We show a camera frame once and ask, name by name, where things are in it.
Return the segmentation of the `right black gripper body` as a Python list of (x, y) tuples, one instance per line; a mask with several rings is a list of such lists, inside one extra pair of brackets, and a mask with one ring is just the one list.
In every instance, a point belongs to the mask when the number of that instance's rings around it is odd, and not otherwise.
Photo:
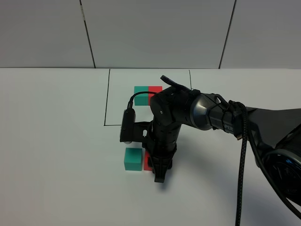
[(180, 128), (181, 124), (178, 122), (163, 125), (158, 120), (152, 120), (142, 147), (151, 157), (172, 159), (177, 149), (176, 142)]

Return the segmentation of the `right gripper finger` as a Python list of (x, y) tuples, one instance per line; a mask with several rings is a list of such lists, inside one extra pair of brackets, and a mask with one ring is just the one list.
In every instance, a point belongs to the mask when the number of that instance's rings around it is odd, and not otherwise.
[(150, 158), (154, 169), (154, 182), (164, 183), (166, 172), (172, 168), (173, 154), (167, 156), (151, 155)]
[(152, 173), (154, 173), (154, 169), (153, 169), (153, 165), (152, 165), (150, 157), (148, 157), (148, 159), (147, 159), (147, 170), (151, 171)]

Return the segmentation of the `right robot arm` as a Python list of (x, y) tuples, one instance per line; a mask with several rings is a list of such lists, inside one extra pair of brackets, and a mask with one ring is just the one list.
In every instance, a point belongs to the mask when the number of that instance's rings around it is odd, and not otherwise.
[(149, 149), (155, 181), (171, 167), (182, 125), (220, 129), (250, 144), (255, 162), (279, 197), (301, 202), (301, 111), (267, 110), (225, 101), (218, 94), (169, 87), (150, 99), (153, 121)]

